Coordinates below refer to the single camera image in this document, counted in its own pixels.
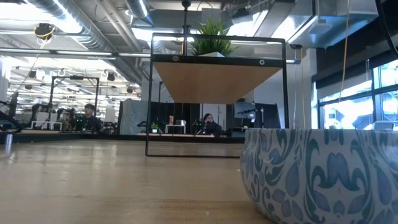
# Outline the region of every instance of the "ceramic bowl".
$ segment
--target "ceramic bowl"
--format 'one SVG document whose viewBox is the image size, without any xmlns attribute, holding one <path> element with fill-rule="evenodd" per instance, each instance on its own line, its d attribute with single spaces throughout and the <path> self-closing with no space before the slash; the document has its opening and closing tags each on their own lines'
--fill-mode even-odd
<svg viewBox="0 0 398 224">
<path fill-rule="evenodd" d="M 397 223 L 398 133 L 249 129 L 241 178 L 277 223 Z"/>
</svg>

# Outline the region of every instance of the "white pot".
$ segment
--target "white pot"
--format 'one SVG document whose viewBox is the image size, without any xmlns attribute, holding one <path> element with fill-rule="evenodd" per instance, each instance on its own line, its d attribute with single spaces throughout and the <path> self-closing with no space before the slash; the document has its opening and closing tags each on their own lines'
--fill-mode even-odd
<svg viewBox="0 0 398 224">
<path fill-rule="evenodd" d="M 224 57 L 224 55 L 218 53 L 218 52 L 212 52 L 204 55 L 199 55 L 199 57 Z"/>
<path fill-rule="evenodd" d="M 398 132 L 248 129 L 241 177 L 277 223 L 397 223 Z"/>
</svg>

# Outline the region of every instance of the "man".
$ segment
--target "man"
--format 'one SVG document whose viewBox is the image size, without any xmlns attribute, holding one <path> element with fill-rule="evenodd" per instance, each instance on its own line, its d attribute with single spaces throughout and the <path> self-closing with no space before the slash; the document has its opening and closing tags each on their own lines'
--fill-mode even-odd
<svg viewBox="0 0 398 224">
<path fill-rule="evenodd" d="M 85 130 L 92 130 L 98 132 L 101 130 L 101 121 L 94 117 L 95 107 L 92 104 L 85 106 Z"/>
</svg>

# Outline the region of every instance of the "glass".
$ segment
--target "glass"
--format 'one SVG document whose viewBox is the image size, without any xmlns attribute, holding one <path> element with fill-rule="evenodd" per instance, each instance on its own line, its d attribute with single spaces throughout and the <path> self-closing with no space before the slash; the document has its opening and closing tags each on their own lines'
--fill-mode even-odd
<svg viewBox="0 0 398 224">
<path fill-rule="evenodd" d="M 382 95 L 382 120 L 398 120 L 398 91 L 383 93 Z"/>
<path fill-rule="evenodd" d="M 341 92 L 341 97 L 347 97 L 347 96 L 352 96 L 357 93 L 363 93 L 365 91 L 371 91 L 372 90 L 372 80 L 368 80 L 366 82 L 363 82 L 361 84 L 358 84 L 356 86 L 352 86 L 350 88 L 347 88 Z M 327 96 L 325 98 L 322 98 L 320 101 L 321 102 L 327 102 L 331 100 L 338 99 L 340 97 L 340 92 L 332 94 L 330 96 Z"/>
<path fill-rule="evenodd" d="M 379 84 L 375 88 L 382 88 L 398 84 L 398 60 L 381 65 L 374 69 L 374 74 L 379 74 Z"/>
<path fill-rule="evenodd" d="M 324 128 L 369 129 L 373 123 L 373 101 L 370 96 L 325 105 Z"/>
</svg>

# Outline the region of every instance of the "wooden shelf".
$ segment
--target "wooden shelf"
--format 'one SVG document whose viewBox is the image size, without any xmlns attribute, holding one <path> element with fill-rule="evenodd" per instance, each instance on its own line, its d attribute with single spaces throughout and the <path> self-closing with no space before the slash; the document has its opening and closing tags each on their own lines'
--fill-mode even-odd
<svg viewBox="0 0 398 224">
<path fill-rule="evenodd" d="M 176 103 L 231 104 L 277 73 L 282 60 L 154 55 Z"/>
</svg>

